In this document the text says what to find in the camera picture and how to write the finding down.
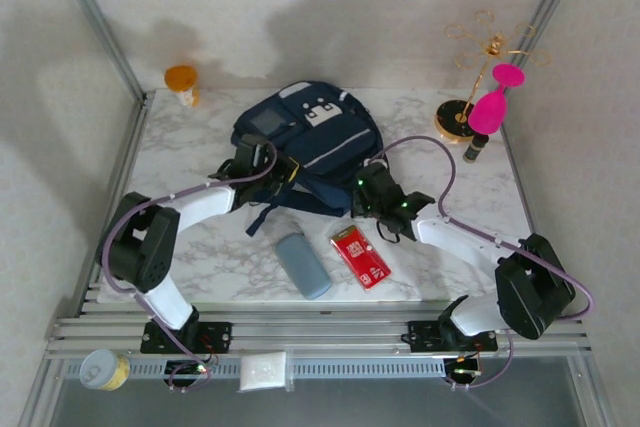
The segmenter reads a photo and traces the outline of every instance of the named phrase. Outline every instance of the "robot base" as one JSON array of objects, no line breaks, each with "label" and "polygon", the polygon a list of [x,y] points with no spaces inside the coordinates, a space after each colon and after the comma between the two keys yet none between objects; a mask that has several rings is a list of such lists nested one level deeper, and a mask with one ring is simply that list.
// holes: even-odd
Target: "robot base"
[{"label": "robot base", "polygon": [[[226,354],[231,344],[231,324],[229,322],[198,322],[193,336],[193,345],[185,344],[194,354]],[[140,344],[143,354],[182,354],[183,352],[167,338],[155,322],[147,322]]]},{"label": "robot base", "polygon": [[409,333],[400,340],[411,347],[411,353],[419,352],[497,352],[498,342],[495,332],[482,332],[475,337],[458,338],[452,344],[442,336],[442,322],[438,320],[420,320],[408,323]]}]

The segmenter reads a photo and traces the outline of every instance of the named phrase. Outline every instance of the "white package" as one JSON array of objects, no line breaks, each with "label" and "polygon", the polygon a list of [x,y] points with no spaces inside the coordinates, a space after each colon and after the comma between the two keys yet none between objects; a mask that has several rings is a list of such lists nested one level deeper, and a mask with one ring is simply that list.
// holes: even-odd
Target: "white package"
[{"label": "white package", "polygon": [[286,352],[246,355],[240,359],[240,392],[278,387],[290,391],[292,373]]}]

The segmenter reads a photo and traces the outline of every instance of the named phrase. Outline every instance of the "metal frame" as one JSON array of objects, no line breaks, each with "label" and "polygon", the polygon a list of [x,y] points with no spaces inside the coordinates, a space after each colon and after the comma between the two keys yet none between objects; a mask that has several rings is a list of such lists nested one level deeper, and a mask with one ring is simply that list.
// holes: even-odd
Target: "metal frame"
[{"label": "metal frame", "polygon": [[[295,380],[302,379],[410,379],[446,375],[443,359],[401,357],[396,359],[288,359]],[[129,359],[128,380],[169,379],[165,359]],[[82,360],[69,361],[65,379],[80,379]],[[211,365],[213,380],[240,378],[241,361],[225,356]],[[177,374],[179,379],[201,379],[201,374]]]},{"label": "metal frame", "polygon": [[109,24],[104,18],[104,14],[100,10],[96,0],[77,0],[78,5],[84,11],[85,17],[89,21],[91,28],[95,32],[98,40],[102,44],[105,52],[116,66],[122,80],[127,85],[129,92],[134,99],[139,102],[144,100],[144,90],[140,86],[140,82],[133,73],[127,58],[122,53],[115,36],[109,28]]},{"label": "metal frame", "polygon": [[[109,26],[95,0],[77,0],[91,27],[117,67],[127,88],[136,99],[131,119],[129,141],[122,155],[120,168],[114,176],[109,209],[104,227],[129,181],[152,96],[145,94],[126,57],[118,47]],[[537,43],[560,0],[542,0],[531,21],[537,27],[532,39],[523,39],[519,49],[530,50]],[[519,181],[505,135],[511,166]],[[526,199],[518,188],[527,217],[531,216]],[[129,358],[162,360],[179,356],[149,356],[139,353],[139,343],[147,316],[135,304],[98,304],[99,270],[91,260],[85,265],[76,296],[77,316],[58,319],[46,348],[34,387],[27,401],[19,427],[49,425],[54,413],[62,381],[69,366],[96,348],[109,348],[125,353]],[[410,320],[433,320],[446,307],[445,302],[394,303],[309,303],[263,304],[227,303],[196,304],[201,318],[234,323],[233,340],[228,359],[232,361],[247,351],[295,348],[299,359],[378,359],[396,362],[401,359],[433,359],[446,353],[411,354],[400,341]],[[505,357],[507,341],[498,336],[497,357]],[[590,347],[584,326],[580,322],[556,323],[538,341],[516,337],[516,356],[566,356],[576,395],[589,427],[613,425],[603,399],[597,371],[590,364]]]}]

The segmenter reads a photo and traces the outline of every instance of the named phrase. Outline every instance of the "white marble surface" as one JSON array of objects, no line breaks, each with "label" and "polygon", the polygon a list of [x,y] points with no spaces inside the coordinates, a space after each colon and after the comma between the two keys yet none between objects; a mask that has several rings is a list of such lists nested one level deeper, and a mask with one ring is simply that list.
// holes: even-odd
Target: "white marble surface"
[{"label": "white marble surface", "polygon": [[[155,197],[202,182],[233,156],[229,136],[238,115],[272,92],[204,91],[200,105],[194,109],[179,105],[171,92],[158,91],[130,190]],[[433,125],[435,109],[443,101],[465,94],[379,89],[353,93],[371,110],[387,144],[412,134],[440,137]],[[450,144],[450,148],[458,161],[458,177],[446,202],[452,216],[464,217],[488,230],[526,236],[529,229],[501,136],[496,134],[472,165],[461,158],[466,145]],[[427,142],[403,144],[391,151],[389,160],[394,177],[407,193],[419,190],[438,198],[449,179],[446,156]],[[244,206],[208,219],[179,236],[171,275],[189,301],[306,302],[270,247],[278,226],[287,219],[301,227],[331,276],[333,286],[320,301],[448,300],[493,288],[493,279],[451,255],[407,239],[400,244],[387,243],[378,237],[373,220],[359,219],[356,223],[392,270],[388,279],[365,291],[329,243],[333,234],[353,223],[351,219],[280,208],[269,215],[271,225],[250,238],[245,228],[261,209]],[[127,300],[105,285],[98,297],[99,302]]]}]

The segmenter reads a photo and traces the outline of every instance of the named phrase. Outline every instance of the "navy blue backpack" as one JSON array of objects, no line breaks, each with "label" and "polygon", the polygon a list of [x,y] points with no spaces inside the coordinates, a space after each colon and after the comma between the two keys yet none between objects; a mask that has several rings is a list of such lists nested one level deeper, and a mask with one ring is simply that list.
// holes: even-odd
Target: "navy blue backpack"
[{"label": "navy blue backpack", "polygon": [[233,126],[231,143],[244,134],[266,137],[300,164],[294,181],[263,201],[269,206],[247,229],[251,236],[279,206],[342,217],[351,210],[356,172],[382,150],[367,109],[326,82],[298,82],[253,106]]}]

